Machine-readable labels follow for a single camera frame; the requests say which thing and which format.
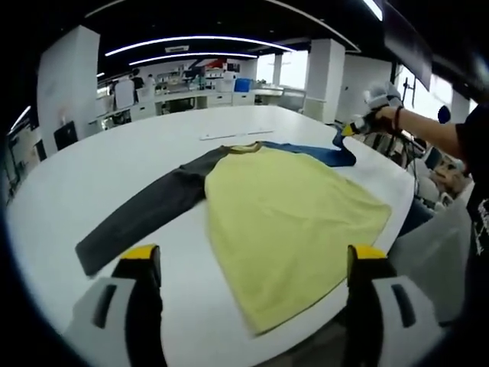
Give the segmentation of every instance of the white pillar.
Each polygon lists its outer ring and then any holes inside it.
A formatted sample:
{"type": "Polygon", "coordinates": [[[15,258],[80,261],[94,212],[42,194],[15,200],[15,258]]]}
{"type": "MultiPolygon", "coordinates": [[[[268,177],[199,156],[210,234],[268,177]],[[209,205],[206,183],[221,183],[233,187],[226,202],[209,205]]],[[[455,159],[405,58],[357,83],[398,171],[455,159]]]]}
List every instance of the white pillar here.
{"type": "Polygon", "coordinates": [[[40,59],[37,113],[46,155],[57,152],[54,132],[74,121],[81,140],[96,119],[97,60],[100,35],[79,26],[59,39],[40,59]]]}
{"type": "Polygon", "coordinates": [[[307,54],[307,67],[306,67],[306,85],[304,86],[304,89],[307,90],[307,82],[309,80],[309,60],[311,57],[311,53],[307,54]]]}
{"type": "Polygon", "coordinates": [[[450,119],[450,122],[454,122],[455,124],[465,122],[470,111],[470,104],[470,100],[466,99],[464,96],[457,93],[456,91],[453,91],[452,108],[450,111],[452,114],[452,118],[450,119]]]}
{"type": "Polygon", "coordinates": [[[280,84],[281,70],[282,70],[282,54],[276,54],[275,61],[274,61],[274,80],[272,82],[276,86],[280,84]]]}
{"type": "Polygon", "coordinates": [[[333,123],[342,87],[345,47],[334,40],[313,40],[309,54],[304,114],[333,123]]]}
{"type": "Polygon", "coordinates": [[[241,63],[241,71],[239,73],[241,78],[248,78],[251,80],[257,79],[258,59],[246,60],[241,63]]]}

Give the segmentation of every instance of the hand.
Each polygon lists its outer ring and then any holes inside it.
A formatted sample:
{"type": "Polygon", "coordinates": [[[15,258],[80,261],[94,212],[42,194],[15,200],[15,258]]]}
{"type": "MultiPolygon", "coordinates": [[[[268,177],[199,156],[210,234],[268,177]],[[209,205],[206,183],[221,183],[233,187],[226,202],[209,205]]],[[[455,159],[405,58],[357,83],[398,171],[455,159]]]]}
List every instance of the hand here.
{"type": "Polygon", "coordinates": [[[389,133],[394,131],[393,120],[396,116],[396,108],[391,106],[382,107],[375,113],[375,124],[389,133]]]}
{"type": "Polygon", "coordinates": [[[394,120],[394,116],[396,115],[396,109],[394,107],[385,106],[377,111],[375,114],[376,120],[388,119],[389,121],[394,120]]]}

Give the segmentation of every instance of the yellow shirt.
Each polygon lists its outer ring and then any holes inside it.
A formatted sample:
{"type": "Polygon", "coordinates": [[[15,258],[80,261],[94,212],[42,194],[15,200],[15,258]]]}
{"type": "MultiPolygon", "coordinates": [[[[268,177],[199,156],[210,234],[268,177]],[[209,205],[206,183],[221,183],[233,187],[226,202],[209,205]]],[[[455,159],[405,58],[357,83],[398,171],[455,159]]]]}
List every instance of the yellow shirt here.
{"type": "Polygon", "coordinates": [[[347,247],[375,242],[390,207],[306,154],[229,154],[206,178],[212,247],[256,333],[324,297],[347,247]]]}

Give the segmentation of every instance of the white wall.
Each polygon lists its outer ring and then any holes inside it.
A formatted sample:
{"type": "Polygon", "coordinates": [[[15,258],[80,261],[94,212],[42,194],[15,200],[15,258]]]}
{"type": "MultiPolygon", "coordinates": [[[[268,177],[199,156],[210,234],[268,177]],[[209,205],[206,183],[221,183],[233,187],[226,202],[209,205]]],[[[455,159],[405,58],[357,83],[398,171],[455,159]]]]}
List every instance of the white wall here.
{"type": "Polygon", "coordinates": [[[37,114],[47,156],[57,152],[53,133],[61,120],[74,121],[79,139],[96,118],[99,34],[79,26],[59,39],[40,59],[37,114]]]}
{"type": "Polygon", "coordinates": [[[313,40],[308,65],[304,114],[332,123],[338,110],[345,47],[334,40],[313,40]]]}
{"type": "Polygon", "coordinates": [[[282,54],[275,55],[274,59],[274,74],[272,76],[272,83],[276,86],[280,84],[280,75],[282,73],[282,54]]]}
{"type": "Polygon", "coordinates": [[[355,114],[366,113],[363,92],[373,83],[388,82],[391,69],[387,61],[346,55],[336,119],[346,122],[355,114]]]}
{"type": "Polygon", "coordinates": [[[453,91],[452,97],[452,122],[460,124],[465,122],[470,109],[470,101],[460,93],[453,91]]]}
{"type": "Polygon", "coordinates": [[[245,60],[241,62],[241,78],[248,78],[251,80],[257,79],[258,59],[245,60]]]}
{"type": "Polygon", "coordinates": [[[326,90],[325,121],[333,122],[338,113],[339,98],[343,75],[345,74],[345,46],[336,41],[331,42],[331,57],[329,61],[328,88],[326,90]]]}
{"type": "Polygon", "coordinates": [[[40,140],[40,129],[36,128],[31,131],[31,128],[26,126],[15,137],[17,138],[17,144],[12,148],[15,162],[18,164],[20,161],[23,161],[27,174],[40,163],[39,157],[37,156],[37,149],[34,147],[40,140]]]}

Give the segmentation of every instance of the cable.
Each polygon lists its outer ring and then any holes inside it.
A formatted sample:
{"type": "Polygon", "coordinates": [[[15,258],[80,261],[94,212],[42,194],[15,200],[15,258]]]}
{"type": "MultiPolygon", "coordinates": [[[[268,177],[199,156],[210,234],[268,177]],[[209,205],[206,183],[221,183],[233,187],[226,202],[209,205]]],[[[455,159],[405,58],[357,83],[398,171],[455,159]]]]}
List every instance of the cable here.
{"type": "MultiPolygon", "coordinates": [[[[403,142],[403,149],[406,152],[406,157],[407,157],[407,162],[408,162],[406,168],[408,168],[410,165],[410,163],[409,163],[409,158],[410,158],[409,149],[406,146],[406,139],[404,137],[401,138],[401,141],[403,142]]],[[[414,176],[414,192],[413,192],[413,195],[416,196],[419,192],[419,181],[418,181],[418,174],[416,172],[416,162],[414,161],[415,160],[414,144],[412,141],[409,141],[408,145],[411,146],[411,158],[412,158],[411,163],[413,164],[413,176],[414,176]]]]}

